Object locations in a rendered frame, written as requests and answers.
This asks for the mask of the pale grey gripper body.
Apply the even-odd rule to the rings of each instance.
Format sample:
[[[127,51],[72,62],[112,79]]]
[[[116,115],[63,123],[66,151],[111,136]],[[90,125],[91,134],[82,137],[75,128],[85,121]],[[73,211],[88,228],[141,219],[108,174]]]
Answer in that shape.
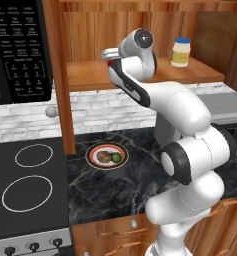
[[[102,59],[104,61],[117,59],[119,57],[120,57],[119,50],[117,48],[107,48],[102,51]]]

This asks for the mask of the wooden cabinet door with knob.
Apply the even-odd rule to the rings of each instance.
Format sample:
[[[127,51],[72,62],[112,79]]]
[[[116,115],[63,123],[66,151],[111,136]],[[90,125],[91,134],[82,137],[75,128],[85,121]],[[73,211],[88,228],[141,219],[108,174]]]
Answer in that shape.
[[[66,69],[65,40],[62,35],[62,17],[59,0],[43,0],[48,43],[54,76],[56,99],[64,152],[76,153],[73,119],[70,106],[70,92]]]

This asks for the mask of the jam jar with blue lid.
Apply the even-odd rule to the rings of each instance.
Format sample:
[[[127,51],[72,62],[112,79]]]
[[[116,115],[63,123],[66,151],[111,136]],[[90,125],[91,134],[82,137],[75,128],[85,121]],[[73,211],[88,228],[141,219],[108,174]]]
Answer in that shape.
[[[191,51],[191,40],[178,37],[172,49],[171,65],[174,67],[187,67]]]

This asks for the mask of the round silver door knob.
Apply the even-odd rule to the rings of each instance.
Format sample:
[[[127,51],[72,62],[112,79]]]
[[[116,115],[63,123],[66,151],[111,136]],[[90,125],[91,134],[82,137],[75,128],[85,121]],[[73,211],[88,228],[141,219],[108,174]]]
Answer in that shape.
[[[58,110],[54,106],[49,106],[49,107],[46,108],[45,114],[49,118],[54,118],[58,115]]]

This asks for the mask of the brown bread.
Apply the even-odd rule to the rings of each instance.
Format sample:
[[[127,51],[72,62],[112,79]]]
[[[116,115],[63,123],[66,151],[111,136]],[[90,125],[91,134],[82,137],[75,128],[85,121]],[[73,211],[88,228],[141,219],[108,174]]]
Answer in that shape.
[[[111,161],[111,154],[108,151],[100,151],[97,153],[97,159],[101,163],[108,163]]]

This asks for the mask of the white plate with red rim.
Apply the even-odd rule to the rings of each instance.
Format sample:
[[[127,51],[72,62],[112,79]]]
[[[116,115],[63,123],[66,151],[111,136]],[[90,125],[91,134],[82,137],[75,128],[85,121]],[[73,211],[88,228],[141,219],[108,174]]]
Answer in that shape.
[[[111,160],[108,163],[101,163],[97,159],[97,153],[100,151],[108,151],[110,154],[118,152],[122,156],[121,161],[114,163]],[[96,169],[112,170],[123,166],[129,159],[129,153],[124,146],[117,143],[97,143],[87,149],[85,159],[90,166]]]

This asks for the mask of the wooden base cupboard door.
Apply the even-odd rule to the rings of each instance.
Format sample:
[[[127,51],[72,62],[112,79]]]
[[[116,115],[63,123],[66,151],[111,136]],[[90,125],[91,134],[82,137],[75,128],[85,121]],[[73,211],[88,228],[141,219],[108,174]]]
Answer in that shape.
[[[76,256],[85,256],[85,253],[88,253],[89,256],[111,256],[112,251],[117,245],[129,242],[140,242],[141,256],[145,256],[147,248],[155,241],[156,235],[156,232],[150,232],[143,235],[130,235],[125,238],[76,246]]]

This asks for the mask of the black microwave oven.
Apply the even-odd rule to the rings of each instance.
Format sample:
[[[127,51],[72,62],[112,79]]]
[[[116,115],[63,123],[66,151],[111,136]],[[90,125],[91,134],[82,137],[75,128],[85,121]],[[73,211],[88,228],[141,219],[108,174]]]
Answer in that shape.
[[[42,0],[0,0],[0,105],[51,99]]]

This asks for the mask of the silver toaster oven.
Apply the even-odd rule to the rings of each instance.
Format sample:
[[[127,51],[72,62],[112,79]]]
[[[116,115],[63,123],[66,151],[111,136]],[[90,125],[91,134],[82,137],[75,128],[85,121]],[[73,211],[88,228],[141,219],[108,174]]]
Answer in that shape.
[[[237,143],[237,92],[199,95],[212,114],[212,122],[221,125]],[[182,137],[161,114],[156,117],[154,136],[160,147]]]

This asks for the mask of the black hob stove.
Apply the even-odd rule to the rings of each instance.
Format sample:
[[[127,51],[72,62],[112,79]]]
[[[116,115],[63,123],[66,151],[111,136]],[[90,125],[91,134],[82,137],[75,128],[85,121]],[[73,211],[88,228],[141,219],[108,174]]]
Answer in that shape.
[[[59,248],[55,238],[63,240]],[[60,138],[0,143],[0,256],[10,246],[12,256],[74,256]]]

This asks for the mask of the wooden drawer front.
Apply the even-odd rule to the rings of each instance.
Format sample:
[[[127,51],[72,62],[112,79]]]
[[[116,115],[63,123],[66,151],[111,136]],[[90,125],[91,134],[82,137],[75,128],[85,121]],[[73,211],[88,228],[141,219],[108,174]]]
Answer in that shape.
[[[137,221],[137,228],[131,227],[131,221]],[[114,235],[134,235],[153,231],[156,225],[152,224],[145,214],[130,215],[126,217],[113,218],[75,225],[72,227],[73,234],[77,236],[107,237]]]

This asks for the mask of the wooden base cupboard run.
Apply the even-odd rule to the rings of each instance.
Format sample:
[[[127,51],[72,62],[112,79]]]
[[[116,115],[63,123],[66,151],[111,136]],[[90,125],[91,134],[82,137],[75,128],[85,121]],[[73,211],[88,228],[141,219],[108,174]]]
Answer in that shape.
[[[237,256],[237,205],[195,224],[185,245],[194,256]]]

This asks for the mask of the open wooden wall cabinet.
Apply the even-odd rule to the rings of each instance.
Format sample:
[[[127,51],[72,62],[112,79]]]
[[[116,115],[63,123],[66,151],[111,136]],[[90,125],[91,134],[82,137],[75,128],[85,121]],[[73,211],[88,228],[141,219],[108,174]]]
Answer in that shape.
[[[133,30],[145,28],[154,38],[158,68],[148,81],[183,84],[222,82],[225,75],[193,56],[198,17],[202,12],[237,12],[237,0],[59,0],[65,40],[69,90],[113,87],[101,57]],[[171,65],[178,37],[191,40],[187,67]]]

